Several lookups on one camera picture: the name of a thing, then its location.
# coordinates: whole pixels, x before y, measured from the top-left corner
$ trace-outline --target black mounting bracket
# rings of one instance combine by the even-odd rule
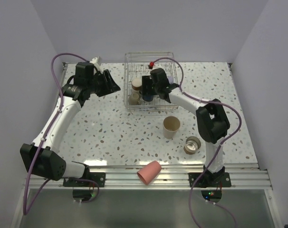
[[[106,174],[104,172],[91,172],[87,175],[86,180],[96,182],[100,188],[105,186]],[[65,178],[64,187],[90,187],[90,182],[75,181],[73,178]]]
[[[218,203],[222,198],[222,191],[219,190],[201,190],[201,194],[205,200]]]
[[[195,182],[195,180],[200,176],[200,172],[190,172],[188,173],[188,180],[190,183],[190,187]],[[208,188],[208,187],[231,187],[230,174],[225,172],[225,167],[216,172],[211,173],[210,171],[206,171],[205,174],[198,180],[198,182],[194,186],[195,188]]]
[[[93,196],[93,189],[84,190],[84,189],[73,189],[72,197],[74,200],[81,199],[82,202],[88,201]]]

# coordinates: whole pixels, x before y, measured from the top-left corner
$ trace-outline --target wire basket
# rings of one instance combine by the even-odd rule
[[[124,104],[130,112],[172,112],[177,105],[168,103],[155,95],[150,102],[140,98],[139,105],[131,105],[128,97],[132,94],[131,81],[135,78],[150,75],[148,64],[160,57],[173,57],[173,52],[130,52],[125,54],[124,70]],[[173,78],[174,83],[178,83],[177,72],[174,62],[170,60],[160,60],[155,63],[154,68],[162,68],[167,76]]]

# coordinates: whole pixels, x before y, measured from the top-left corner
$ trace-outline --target terrazzo tabletop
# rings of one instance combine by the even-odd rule
[[[196,96],[214,99],[240,111],[243,125],[240,132],[227,140],[223,148],[224,163],[257,163],[249,132],[238,101],[227,63],[181,63],[185,80],[183,88]],[[88,165],[144,165],[157,160],[162,164],[204,164],[205,145],[196,117],[179,107],[172,113],[130,113],[124,106],[124,64],[102,64],[109,69],[121,91],[91,98],[72,120],[60,146],[59,155],[66,161]],[[75,64],[68,64],[63,85],[74,75]],[[177,67],[178,81],[181,72]],[[229,133],[238,126],[236,115],[225,109],[230,121]],[[163,136],[163,119],[173,115],[180,119],[176,136]],[[197,136],[202,143],[199,151],[188,155],[183,147],[186,138]]]

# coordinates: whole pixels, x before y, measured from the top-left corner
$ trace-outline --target gray wall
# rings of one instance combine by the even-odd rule
[[[233,77],[262,169],[288,223],[288,0],[269,0],[233,64]]]
[[[267,0],[31,0],[57,52],[107,62],[126,52],[173,51],[232,62]]]
[[[0,0],[0,228],[9,227],[26,177],[19,149],[51,112],[55,54],[29,0]]]

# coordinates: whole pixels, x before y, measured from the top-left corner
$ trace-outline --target white cup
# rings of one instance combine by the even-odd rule
[[[131,81],[131,87],[132,87],[132,89],[134,89],[134,90],[140,90],[140,89],[141,89],[141,86],[142,86],[142,79],[141,79],[141,78],[136,77],[136,78],[134,78],[134,79]]]
[[[180,128],[180,121],[177,117],[168,116],[163,120],[163,135],[166,139],[172,139]]]
[[[138,105],[139,101],[140,101],[139,94],[134,93],[129,95],[128,102],[130,105]]]

